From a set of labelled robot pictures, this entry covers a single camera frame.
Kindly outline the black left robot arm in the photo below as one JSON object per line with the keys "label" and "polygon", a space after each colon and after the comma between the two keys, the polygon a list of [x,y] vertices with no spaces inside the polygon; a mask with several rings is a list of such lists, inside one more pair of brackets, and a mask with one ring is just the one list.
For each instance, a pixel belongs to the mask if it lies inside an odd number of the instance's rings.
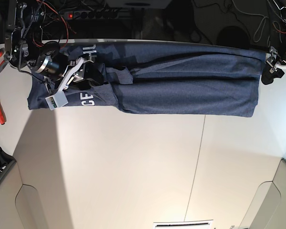
{"label": "black left robot arm", "polygon": [[266,59],[266,65],[261,75],[264,85],[274,82],[274,79],[282,78],[286,70],[286,0],[268,0],[268,8],[275,17],[272,26],[279,34],[279,44],[271,45],[270,56]]}

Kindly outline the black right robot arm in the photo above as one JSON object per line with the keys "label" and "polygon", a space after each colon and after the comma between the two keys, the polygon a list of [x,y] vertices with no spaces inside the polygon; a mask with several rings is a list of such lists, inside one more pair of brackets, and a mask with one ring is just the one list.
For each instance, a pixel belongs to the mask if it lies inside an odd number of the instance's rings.
{"label": "black right robot arm", "polygon": [[46,10],[43,0],[11,0],[5,33],[5,61],[33,78],[30,104],[44,103],[54,110],[68,104],[70,90],[88,91],[105,85],[105,77],[88,53],[69,57],[67,45],[43,43]]}

